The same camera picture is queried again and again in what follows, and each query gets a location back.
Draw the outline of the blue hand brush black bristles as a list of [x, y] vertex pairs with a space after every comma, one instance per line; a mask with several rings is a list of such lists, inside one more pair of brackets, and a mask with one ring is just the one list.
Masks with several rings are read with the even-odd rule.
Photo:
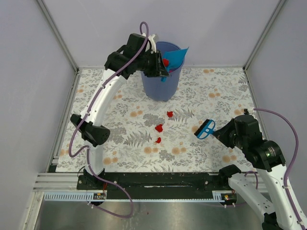
[[211, 119], [206, 119], [201, 126], [194, 132], [198, 139], [206, 139], [209, 135], [214, 133], [215, 122]]

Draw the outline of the blue plastic dustpan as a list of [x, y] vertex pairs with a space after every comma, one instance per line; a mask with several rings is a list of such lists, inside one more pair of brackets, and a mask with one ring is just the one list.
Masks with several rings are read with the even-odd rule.
[[184, 62], [186, 53], [188, 48], [185, 49], [177, 49], [173, 51], [167, 51], [166, 49], [162, 49], [162, 59], [166, 58], [169, 60], [169, 66], [166, 68], [168, 73], [178, 69], [182, 63]]

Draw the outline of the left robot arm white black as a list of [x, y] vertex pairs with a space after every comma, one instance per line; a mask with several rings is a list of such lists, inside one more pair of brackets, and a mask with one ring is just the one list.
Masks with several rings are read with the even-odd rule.
[[110, 130], [102, 123], [113, 97], [137, 71], [148, 77], [168, 76], [161, 52], [156, 47], [157, 41], [156, 34], [130, 34], [127, 43], [107, 57], [101, 81], [87, 106], [80, 114], [71, 115], [70, 121], [76, 127], [74, 134], [80, 133], [85, 143], [87, 165], [83, 171], [83, 184], [93, 189], [104, 184], [102, 154], [97, 148], [110, 136]]

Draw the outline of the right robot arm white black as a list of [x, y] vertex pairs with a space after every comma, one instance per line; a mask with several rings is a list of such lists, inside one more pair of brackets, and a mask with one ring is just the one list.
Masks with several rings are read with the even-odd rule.
[[226, 147], [242, 151], [263, 180], [270, 200], [240, 172], [220, 175], [219, 186], [235, 190], [257, 214], [264, 230], [305, 230], [307, 217], [286, 178], [283, 153], [277, 143], [263, 139], [258, 121], [252, 115], [240, 115], [213, 136]]

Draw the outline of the red paper scrap near dustpan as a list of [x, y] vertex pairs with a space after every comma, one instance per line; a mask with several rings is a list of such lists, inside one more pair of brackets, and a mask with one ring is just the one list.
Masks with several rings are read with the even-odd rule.
[[163, 65], [167, 68], [169, 66], [169, 60], [164, 58], [163, 59]]

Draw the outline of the blue plastic waste bin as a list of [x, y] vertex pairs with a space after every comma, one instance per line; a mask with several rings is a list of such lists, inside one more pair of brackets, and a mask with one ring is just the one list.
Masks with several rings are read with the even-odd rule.
[[[181, 49], [173, 43], [164, 41], [157, 42], [156, 47], [160, 52], [162, 49], [166, 49], [167, 51]], [[142, 84], [146, 95], [155, 101], [167, 102], [170, 100], [177, 90], [179, 76], [184, 62], [178, 69], [170, 72], [168, 77], [147, 77], [141, 72]]]

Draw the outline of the red paper scrap far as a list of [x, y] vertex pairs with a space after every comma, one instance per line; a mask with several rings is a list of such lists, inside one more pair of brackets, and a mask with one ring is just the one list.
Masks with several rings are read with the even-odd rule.
[[167, 112], [167, 116], [168, 116], [168, 117], [173, 117], [173, 111], [168, 111], [168, 112]]

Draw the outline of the red paper scrap double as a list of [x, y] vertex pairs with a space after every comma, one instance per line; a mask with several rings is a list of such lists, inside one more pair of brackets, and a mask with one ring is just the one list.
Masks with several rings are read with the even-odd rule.
[[162, 124], [159, 124], [159, 125], [157, 125], [156, 127], [155, 127], [155, 130], [157, 131], [157, 132], [162, 132], [163, 131], [163, 125]]

